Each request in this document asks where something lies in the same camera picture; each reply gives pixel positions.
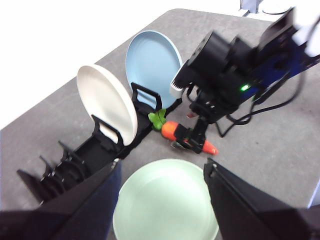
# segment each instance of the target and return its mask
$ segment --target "dish rack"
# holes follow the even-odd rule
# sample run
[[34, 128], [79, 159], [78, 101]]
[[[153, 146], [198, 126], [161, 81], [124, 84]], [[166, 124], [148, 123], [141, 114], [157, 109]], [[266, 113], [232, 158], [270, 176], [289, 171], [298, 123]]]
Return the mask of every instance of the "dish rack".
[[[131, 144], [124, 146], [123, 138], [117, 129], [95, 115], [92, 115], [94, 121], [92, 135], [77, 149], [73, 150], [68, 147], [67, 144], [61, 141], [58, 142], [63, 149], [63, 154], [57, 166], [52, 167], [46, 159], [40, 156], [40, 159], [45, 163], [45, 171], [42, 178], [32, 176], [21, 169], [17, 171], [18, 175], [40, 204], [63, 196], [76, 186], [81, 188], [83, 183], [90, 178], [94, 178], [95, 174], [105, 166], [109, 165], [109, 169], [111, 170], [116, 164], [117, 159], [124, 159], [152, 130], [152, 123], [148, 119], [148, 114], [154, 113], [162, 108], [161, 97], [158, 93], [134, 82], [131, 83], [131, 87], [133, 91], [132, 102], [135, 107], [138, 122], [137, 133]], [[155, 109], [138, 100], [138, 91], [155, 98]], [[181, 98], [177, 99], [167, 108], [165, 115], [173, 111], [181, 102]], [[100, 131], [101, 125], [116, 134], [118, 138], [117, 143], [113, 142]]]

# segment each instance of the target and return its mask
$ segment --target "light green plate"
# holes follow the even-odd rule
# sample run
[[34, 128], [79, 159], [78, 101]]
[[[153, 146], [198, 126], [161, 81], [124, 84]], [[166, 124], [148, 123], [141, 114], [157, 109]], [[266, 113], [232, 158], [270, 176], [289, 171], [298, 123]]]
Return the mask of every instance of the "light green plate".
[[138, 169], [113, 214], [117, 240], [213, 240], [218, 228], [203, 170], [179, 159]]

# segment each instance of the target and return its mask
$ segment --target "white wall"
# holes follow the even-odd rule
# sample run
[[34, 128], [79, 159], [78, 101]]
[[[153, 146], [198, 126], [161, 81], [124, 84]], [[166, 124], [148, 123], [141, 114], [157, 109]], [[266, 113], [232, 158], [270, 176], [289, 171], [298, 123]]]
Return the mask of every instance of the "white wall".
[[2, 1], [0, 129], [166, 11], [239, 7], [240, 0]]

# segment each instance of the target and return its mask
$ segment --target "gray table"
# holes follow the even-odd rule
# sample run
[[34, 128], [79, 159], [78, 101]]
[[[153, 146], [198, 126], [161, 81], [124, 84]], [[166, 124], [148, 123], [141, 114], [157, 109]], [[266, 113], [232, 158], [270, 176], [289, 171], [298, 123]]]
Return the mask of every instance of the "gray table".
[[[145, 30], [156, 30], [167, 35], [185, 61], [212, 29], [228, 41], [240, 35], [255, 46], [269, 24], [245, 17], [174, 9], [160, 16]], [[130, 39], [97, 64], [110, 70], [131, 94], [125, 74], [129, 42]], [[249, 125], [235, 127], [225, 138], [218, 137], [214, 126], [207, 131], [207, 138], [220, 152], [215, 157], [216, 161], [255, 187], [294, 207], [309, 204], [320, 176], [320, 65], [307, 72], [308, 84], [294, 103], [255, 116]], [[288, 81], [262, 107], [286, 100], [296, 83], [296, 77]], [[195, 119], [184, 117], [188, 105], [184, 99], [184, 103], [167, 119], [193, 126]], [[235, 116], [241, 116], [248, 110], [249, 103], [244, 104]], [[222, 127], [228, 124], [221, 120]], [[62, 155], [57, 141], [62, 140], [76, 148], [91, 135], [93, 127], [81, 103], [74, 78], [2, 129], [1, 209], [36, 208], [38, 203], [19, 179], [16, 170], [21, 168], [41, 175], [45, 166], [38, 159], [39, 155], [48, 158], [51, 164], [57, 164]], [[123, 161], [123, 181], [146, 163], [163, 158], [184, 159], [203, 167], [207, 155], [173, 149], [168, 140], [153, 131]], [[114, 239], [112, 231], [108, 239]]]

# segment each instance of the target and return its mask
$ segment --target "plate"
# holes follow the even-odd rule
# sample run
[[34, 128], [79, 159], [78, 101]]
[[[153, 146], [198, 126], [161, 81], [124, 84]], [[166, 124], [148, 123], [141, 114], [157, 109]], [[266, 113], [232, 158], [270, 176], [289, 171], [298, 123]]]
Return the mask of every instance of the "plate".
[[[157, 31], [143, 31], [131, 41], [125, 58], [125, 72], [129, 82], [139, 84], [161, 96], [162, 107], [168, 108], [175, 98], [170, 83], [182, 66], [181, 56], [173, 42]], [[156, 99], [139, 92], [140, 102], [156, 107]]]
[[218, 228], [203, 170], [179, 159], [138, 169], [113, 214], [117, 240], [213, 240]]
[[[89, 114], [95, 115], [117, 129], [125, 146], [135, 138], [138, 129], [137, 113], [121, 82], [107, 69], [93, 64], [82, 66], [76, 76], [82, 103]], [[115, 143], [117, 135], [100, 125], [101, 132]]]

